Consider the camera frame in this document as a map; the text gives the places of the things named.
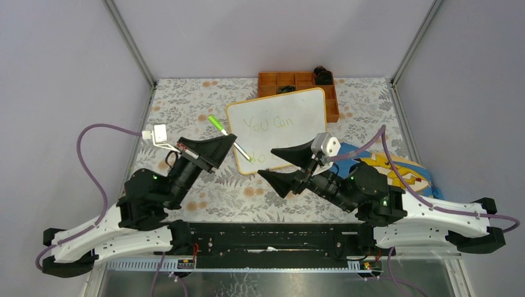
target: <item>metal floor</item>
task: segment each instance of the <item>metal floor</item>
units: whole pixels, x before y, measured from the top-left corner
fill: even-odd
[[[432,296],[454,296],[444,263],[440,260],[393,260],[395,276],[419,286]],[[104,297],[146,297],[149,295],[153,272],[107,271],[102,284]],[[382,276],[389,276],[387,271]],[[390,280],[365,282],[354,273],[220,273],[195,272],[184,278],[190,297],[374,297],[403,296]],[[407,289],[412,296],[421,296]],[[160,273],[155,285],[155,297],[184,296],[180,282]]]

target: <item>white bracket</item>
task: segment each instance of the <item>white bracket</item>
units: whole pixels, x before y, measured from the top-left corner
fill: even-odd
[[[95,263],[151,252],[167,252],[173,247],[170,243],[172,240],[171,230],[167,226],[112,238],[95,247],[94,254],[98,255]]]
[[[479,203],[455,203],[423,197],[435,207],[465,212],[487,213]],[[448,231],[468,238],[487,235],[488,218],[467,217],[431,209],[410,194],[402,195],[407,216],[387,227],[374,228],[374,239],[380,248],[393,246],[453,246],[445,236]]]
[[[57,244],[58,241],[68,238],[78,232],[94,226],[97,218],[93,218],[73,229],[57,232],[54,235],[52,244]],[[59,244],[51,250],[51,254],[55,258],[56,263],[71,263],[80,259],[86,252],[92,250],[111,238],[137,232],[134,229],[120,228],[118,223],[122,220],[120,216],[120,209],[113,204],[107,211],[104,219],[90,231],[83,235],[68,241],[64,244]]]

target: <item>yellow pattern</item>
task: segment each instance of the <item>yellow pattern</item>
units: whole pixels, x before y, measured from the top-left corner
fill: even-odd
[[[396,173],[393,170],[391,170],[390,163],[388,162],[388,159],[384,155],[379,155],[377,153],[374,153],[372,154],[371,158],[361,158],[361,160],[370,166],[389,169],[390,172],[386,176],[392,179],[392,186],[400,187],[402,189],[405,188],[405,185],[403,185],[401,180],[397,177]],[[407,174],[412,175],[409,179],[405,178],[405,181],[408,184],[415,184],[416,179],[418,178],[421,179],[422,181],[426,180],[421,174],[415,172],[412,169],[409,169],[403,166],[399,166],[397,164],[396,164],[396,168],[401,174],[401,176],[406,176]]]

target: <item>red wire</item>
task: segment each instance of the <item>red wire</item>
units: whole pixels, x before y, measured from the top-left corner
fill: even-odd
[[[193,245],[193,268],[195,268],[195,256],[199,252],[199,245],[196,243]]]
[[[379,258],[381,258],[382,253],[383,253],[383,250],[379,250],[379,253],[376,256],[376,261],[375,261],[376,263],[377,261],[379,261]]]

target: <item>white wall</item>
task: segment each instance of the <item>white wall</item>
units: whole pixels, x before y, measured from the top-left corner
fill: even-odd
[[[153,75],[391,77],[432,0],[117,0]]]
[[[525,220],[524,1],[445,1],[399,84],[423,164],[450,200]],[[500,226],[509,226],[492,222]],[[522,296],[524,230],[467,255],[476,296]]]
[[[138,129],[148,92],[102,1],[0,2],[0,295],[78,296],[85,276],[35,268],[42,231],[100,213],[76,137],[99,122]],[[112,202],[132,142],[100,129],[83,142]]]

